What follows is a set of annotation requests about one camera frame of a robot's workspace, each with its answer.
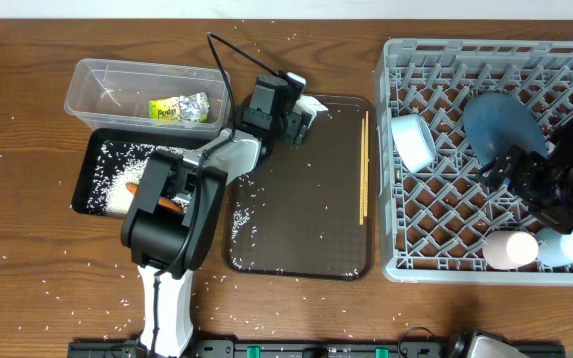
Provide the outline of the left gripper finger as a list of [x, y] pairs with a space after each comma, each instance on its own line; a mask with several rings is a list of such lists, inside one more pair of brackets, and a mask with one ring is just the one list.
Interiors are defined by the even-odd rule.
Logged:
[[296, 131], [296, 136], [295, 136], [295, 140], [294, 143], [296, 145], [302, 145], [306, 134], [310, 128], [310, 124], [311, 124], [311, 116], [303, 116], [301, 118], [300, 124], [298, 125], [297, 131]]
[[286, 121], [286, 127], [281, 136], [281, 142], [289, 145], [293, 145], [297, 141], [299, 129], [299, 121], [297, 119], [288, 119]]

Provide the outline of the white tissue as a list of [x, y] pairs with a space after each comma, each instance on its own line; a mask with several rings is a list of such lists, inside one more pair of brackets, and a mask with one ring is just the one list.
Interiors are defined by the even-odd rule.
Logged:
[[309, 114], [311, 116], [310, 123], [314, 123], [320, 113], [328, 112], [328, 108], [317, 98], [309, 95], [302, 95], [295, 104], [293, 112], [296, 114]]

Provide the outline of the blue plate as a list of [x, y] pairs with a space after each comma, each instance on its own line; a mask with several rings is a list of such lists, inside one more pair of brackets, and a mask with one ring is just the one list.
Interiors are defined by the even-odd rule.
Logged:
[[512, 145], [547, 156], [546, 139], [534, 116], [509, 95], [492, 92], [469, 100], [462, 120], [466, 140], [481, 166]]

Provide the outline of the blue cup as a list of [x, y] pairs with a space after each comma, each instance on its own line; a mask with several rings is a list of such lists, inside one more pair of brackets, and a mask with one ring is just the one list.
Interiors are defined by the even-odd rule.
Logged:
[[539, 243], [538, 260], [549, 267], [573, 263], [573, 231], [561, 234], [551, 228], [543, 228], [535, 234]]

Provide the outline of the wooden chopstick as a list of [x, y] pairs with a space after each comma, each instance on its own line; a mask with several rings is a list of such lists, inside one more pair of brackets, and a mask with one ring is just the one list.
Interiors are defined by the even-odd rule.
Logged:
[[368, 194], [369, 194], [369, 112], [365, 112], [363, 128], [363, 218], [368, 217]]
[[364, 225], [364, 118], [361, 121], [360, 129], [360, 183], [359, 183], [359, 225]]

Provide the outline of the pink cup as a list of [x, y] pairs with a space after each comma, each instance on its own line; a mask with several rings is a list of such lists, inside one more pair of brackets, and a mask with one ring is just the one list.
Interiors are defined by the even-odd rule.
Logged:
[[494, 269], [518, 269], [533, 262], [539, 253], [534, 236], [523, 231], [494, 231], [482, 247], [486, 262]]

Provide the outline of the light blue rice bowl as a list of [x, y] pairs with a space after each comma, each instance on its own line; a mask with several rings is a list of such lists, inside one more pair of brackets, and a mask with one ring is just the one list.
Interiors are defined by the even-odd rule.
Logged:
[[435, 142], [421, 115], [392, 118], [390, 131], [402, 163], [409, 172], [417, 173], [435, 160]]

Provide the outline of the silver foil wrapper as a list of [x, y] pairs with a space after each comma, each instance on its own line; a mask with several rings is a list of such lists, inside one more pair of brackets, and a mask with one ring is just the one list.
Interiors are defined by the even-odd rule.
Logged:
[[180, 120], [203, 123], [209, 114], [209, 100], [204, 92], [178, 97]]

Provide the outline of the yellow green snack packet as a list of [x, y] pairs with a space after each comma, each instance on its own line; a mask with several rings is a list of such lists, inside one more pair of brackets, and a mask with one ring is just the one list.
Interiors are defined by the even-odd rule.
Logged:
[[148, 113], [151, 119], [179, 121], [181, 119], [179, 98], [151, 100], [148, 103]]

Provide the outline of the orange carrot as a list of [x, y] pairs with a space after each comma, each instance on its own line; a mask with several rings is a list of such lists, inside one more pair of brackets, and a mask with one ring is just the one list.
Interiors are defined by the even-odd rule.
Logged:
[[[127, 182], [125, 184], [125, 187], [133, 196], [136, 195], [137, 190], [138, 190], [137, 184], [135, 184], [134, 182]], [[165, 197], [159, 197], [157, 204], [159, 206], [165, 207], [165, 208], [170, 209], [170, 210], [177, 212], [177, 213], [182, 212], [182, 208], [180, 206], [178, 206], [173, 201], [171, 201], [170, 199], [167, 199]]]

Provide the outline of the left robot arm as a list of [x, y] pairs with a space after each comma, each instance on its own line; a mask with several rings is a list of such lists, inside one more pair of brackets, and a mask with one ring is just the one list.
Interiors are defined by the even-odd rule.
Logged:
[[232, 128], [184, 155], [155, 151], [128, 189], [133, 200], [121, 241], [143, 281], [145, 326], [139, 357], [179, 357], [191, 341], [192, 279], [210, 250], [226, 186], [256, 169], [276, 142], [299, 145], [314, 120], [303, 108], [304, 77], [257, 77]]

